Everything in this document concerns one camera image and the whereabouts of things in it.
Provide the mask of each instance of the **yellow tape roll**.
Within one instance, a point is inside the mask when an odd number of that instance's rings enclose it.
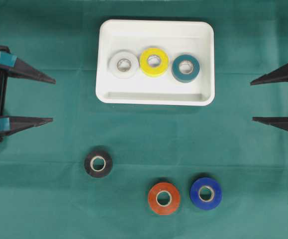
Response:
[[[149,64],[150,61],[157,61],[156,66]],[[159,48],[148,48],[140,55],[140,68],[151,77],[162,75],[168,68],[168,56]]]

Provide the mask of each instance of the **tape roll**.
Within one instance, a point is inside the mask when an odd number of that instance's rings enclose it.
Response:
[[[148,48],[140,55],[139,63],[146,75],[158,77],[168,68],[168,56],[159,48]]]
[[[115,77],[127,79],[136,73],[139,63],[134,54],[128,51],[120,51],[113,55],[109,61],[108,68]]]
[[[170,197],[169,202],[165,205],[160,204],[157,200],[157,197],[162,192],[168,193]],[[158,215],[169,215],[179,207],[180,194],[174,185],[170,183],[158,183],[149,191],[148,203],[151,209]]]
[[[199,70],[198,60],[190,55],[177,57],[172,66],[173,76],[182,83],[191,82],[197,77]]]
[[[207,188],[211,195],[209,199],[203,199],[200,195],[201,190]],[[190,189],[190,199],[192,203],[203,210],[216,208],[222,199],[222,191],[219,183],[212,178],[200,178],[196,180]]]
[[[94,162],[96,159],[104,161],[104,165],[100,169],[96,169]],[[113,166],[112,158],[105,151],[93,151],[89,153],[84,161],[86,172],[94,178],[101,178],[109,174]]]

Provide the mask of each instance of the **table surface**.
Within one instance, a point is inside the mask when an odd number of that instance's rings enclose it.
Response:
[[[98,31],[112,18],[211,24],[214,101],[101,103]],[[288,239],[288,132],[251,121],[288,116],[288,83],[250,87],[288,62],[288,1],[0,0],[0,44],[57,80],[8,81],[6,115],[54,122],[0,145],[0,239]],[[94,147],[113,159],[101,179],[83,166]],[[200,175],[222,187],[212,211],[189,198]],[[172,215],[149,208],[159,181],[181,194]]]

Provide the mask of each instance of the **tape roll hole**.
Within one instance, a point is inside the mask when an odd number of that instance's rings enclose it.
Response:
[[[101,172],[106,167],[106,161],[101,156],[95,156],[90,161],[91,169],[95,172]]]
[[[166,207],[172,202],[172,195],[168,191],[160,191],[156,196],[157,204]]]
[[[117,62],[117,68],[120,72],[127,72],[132,67],[132,63],[127,59],[120,59]]]
[[[202,186],[199,189],[198,196],[203,202],[211,202],[214,198],[214,190],[210,186]]]
[[[150,55],[147,58],[147,63],[152,68],[158,67],[161,64],[161,62],[162,62],[162,60],[157,55]]]
[[[179,63],[179,71],[185,75],[193,72],[193,64],[191,61],[182,61]]]

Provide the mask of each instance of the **white tray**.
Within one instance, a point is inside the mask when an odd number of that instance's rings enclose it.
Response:
[[[148,47],[163,49],[169,58],[167,71],[152,78],[140,69],[129,79],[108,70],[110,58],[121,50],[138,58]],[[172,75],[174,59],[182,54],[197,58],[200,72],[189,83]],[[206,106],[214,99],[213,29],[205,22],[108,20],[99,31],[96,96],[105,103]]]

